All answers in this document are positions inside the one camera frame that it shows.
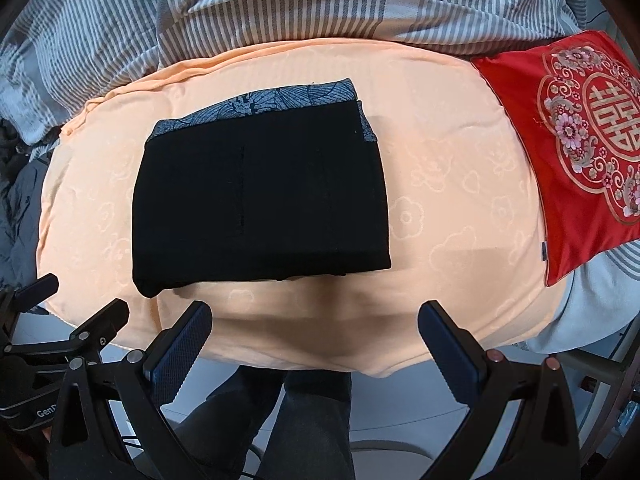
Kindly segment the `black pants with patterned stripe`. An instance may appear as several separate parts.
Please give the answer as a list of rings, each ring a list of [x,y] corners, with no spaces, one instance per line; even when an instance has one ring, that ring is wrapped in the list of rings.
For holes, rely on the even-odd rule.
[[[386,270],[378,139],[354,84],[296,84],[160,120],[132,198],[142,296],[201,282]]]

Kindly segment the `light grey bed sheet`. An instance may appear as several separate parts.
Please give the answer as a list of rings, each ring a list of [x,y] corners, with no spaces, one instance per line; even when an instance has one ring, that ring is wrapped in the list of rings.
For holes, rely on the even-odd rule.
[[[639,314],[639,243],[601,252],[570,274],[552,321],[518,344],[526,351],[570,351],[604,339]]]

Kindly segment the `dark grey quilted jacket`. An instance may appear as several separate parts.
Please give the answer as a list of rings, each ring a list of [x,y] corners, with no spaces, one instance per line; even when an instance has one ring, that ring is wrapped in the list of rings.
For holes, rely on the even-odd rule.
[[[1,289],[37,279],[42,185],[59,131],[55,127],[46,135],[52,144],[29,146],[1,119]]]

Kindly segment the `peach bed sheet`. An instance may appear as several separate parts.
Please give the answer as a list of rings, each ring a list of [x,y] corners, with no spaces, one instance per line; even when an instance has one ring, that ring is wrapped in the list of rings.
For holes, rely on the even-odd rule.
[[[378,137],[390,207],[390,270],[289,282],[203,283],[148,299],[131,279],[131,199],[146,138],[232,96],[349,79]],[[518,136],[460,58],[364,39],[279,41],[183,61],[86,103],[43,181],[36,265],[58,278],[48,310],[79,325],[129,306],[116,337],[143,348],[194,300],[209,304],[203,356],[258,367],[385,377],[426,361],[427,300],[488,347],[536,336],[563,284],[547,286],[544,219]]]

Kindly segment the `red embroidered pillow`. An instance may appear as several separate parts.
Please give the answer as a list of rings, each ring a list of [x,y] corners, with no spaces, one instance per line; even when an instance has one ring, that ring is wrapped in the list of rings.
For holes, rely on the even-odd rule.
[[[546,283],[639,237],[639,71],[600,30],[473,58],[535,174]]]

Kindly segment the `grey striped duvet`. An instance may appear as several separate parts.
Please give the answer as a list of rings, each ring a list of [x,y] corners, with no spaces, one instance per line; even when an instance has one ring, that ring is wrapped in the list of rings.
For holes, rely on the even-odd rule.
[[[1,41],[1,116],[34,145],[89,100],[251,44],[354,37],[472,56],[586,21],[587,0],[29,0]]]

